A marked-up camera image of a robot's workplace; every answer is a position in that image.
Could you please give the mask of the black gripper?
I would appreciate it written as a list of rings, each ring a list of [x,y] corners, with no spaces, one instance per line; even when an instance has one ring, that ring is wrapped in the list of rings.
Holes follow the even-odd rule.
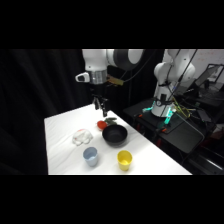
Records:
[[[110,110],[110,103],[109,100],[106,99],[106,92],[107,92],[107,84],[99,84],[94,85],[90,84],[90,92],[92,99],[94,99],[95,109],[101,109],[100,102],[98,98],[103,98],[102,100],[102,110],[103,110],[103,117],[107,117],[107,113]]]

